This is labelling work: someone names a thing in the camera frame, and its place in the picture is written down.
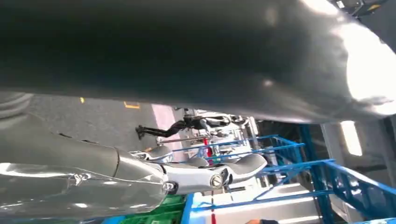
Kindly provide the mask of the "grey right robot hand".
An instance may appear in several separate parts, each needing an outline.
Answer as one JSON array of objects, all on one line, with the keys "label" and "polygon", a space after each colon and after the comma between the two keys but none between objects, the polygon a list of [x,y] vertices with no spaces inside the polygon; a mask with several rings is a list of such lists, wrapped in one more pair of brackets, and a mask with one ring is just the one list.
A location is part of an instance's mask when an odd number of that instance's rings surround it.
[{"label": "grey right robot hand", "polygon": [[180,105],[288,123],[396,112],[396,54],[326,0],[3,0],[0,218],[149,212],[266,161],[197,167],[53,134],[34,93]]}]

